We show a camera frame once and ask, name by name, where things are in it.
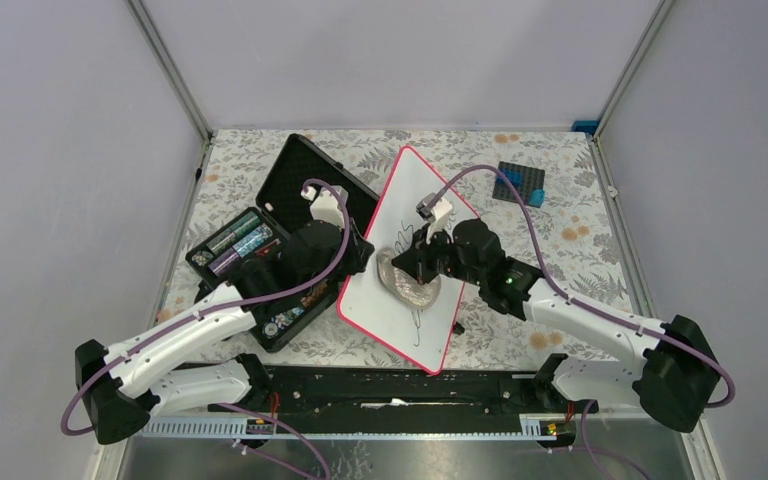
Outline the glittery silver eraser pad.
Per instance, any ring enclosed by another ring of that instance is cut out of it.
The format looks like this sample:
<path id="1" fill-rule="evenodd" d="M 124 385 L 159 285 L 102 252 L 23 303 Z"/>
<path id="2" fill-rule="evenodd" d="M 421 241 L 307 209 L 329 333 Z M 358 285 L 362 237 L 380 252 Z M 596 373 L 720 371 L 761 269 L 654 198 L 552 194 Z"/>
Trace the glittery silver eraser pad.
<path id="1" fill-rule="evenodd" d="M 397 252 L 390 247 L 376 254 L 377 274 L 383 287 L 397 300 L 415 310 L 431 307 L 441 292 L 442 281 L 437 277 L 429 283 L 420 284 L 404 271 L 394 267 L 392 260 Z"/>

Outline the pink-framed whiteboard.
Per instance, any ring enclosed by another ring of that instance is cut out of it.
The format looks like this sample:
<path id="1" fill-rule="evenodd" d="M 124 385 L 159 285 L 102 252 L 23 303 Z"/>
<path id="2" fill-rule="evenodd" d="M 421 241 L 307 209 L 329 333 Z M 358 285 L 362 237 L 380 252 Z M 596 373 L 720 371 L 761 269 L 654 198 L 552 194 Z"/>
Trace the pink-framed whiteboard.
<path id="1" fill-rule="evenodd" d="M 434 274 L 430 238 L 445 238 L 477 211 L 415 148 L 404 146 L 365 239 L 374 252 L 337 301 L 346 323 L 436 375 L 444 364 L 464 283 Z"/>

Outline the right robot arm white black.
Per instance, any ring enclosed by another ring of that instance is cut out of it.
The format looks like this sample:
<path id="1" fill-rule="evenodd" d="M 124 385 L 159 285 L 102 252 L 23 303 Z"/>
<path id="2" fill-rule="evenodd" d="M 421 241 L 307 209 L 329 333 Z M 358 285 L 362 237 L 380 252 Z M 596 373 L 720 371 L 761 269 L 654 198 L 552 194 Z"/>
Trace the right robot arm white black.
<path id="1" fill-rule="evenodd" d="M 612 322 L 606 307 L 555 289 L 541 269 L 507 255 L 479 219 L 458 223 L 453 233 L 427 231 L 422 227 L 391 261 L 412 283 L 445 276 L 475 285 L 491 310 L 561 330 L 610 355 L 608 361 L 551 355 L 534 377 L 533 396 L 543 410 L 594 400 L 639 407 L 677 432 L 695 429 L 721 376 L 693 320 L 620 313 Z"/>

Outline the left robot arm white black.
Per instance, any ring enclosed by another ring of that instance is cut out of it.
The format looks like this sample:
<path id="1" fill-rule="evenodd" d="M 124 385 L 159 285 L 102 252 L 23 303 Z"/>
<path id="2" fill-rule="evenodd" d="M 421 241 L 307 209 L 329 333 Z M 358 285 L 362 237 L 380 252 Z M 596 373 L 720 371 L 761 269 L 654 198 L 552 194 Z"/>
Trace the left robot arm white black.
<path id="1" fill-rule="evenodd" d="M 89 340 L 75 350 L 78 392 L 101 445 L 139 432 L 151 418 L 207 405 L 248 411 L 272 397 L 271 379 L 254 354 L 185 367 L 194 354 L 254 329 L 299 305 L 321 284 L 361 273 L 374 247 L 353 225 L 313 220 L 265 255 L 245 258 L 228 279 L 172 320 L 104 346 Z"/>

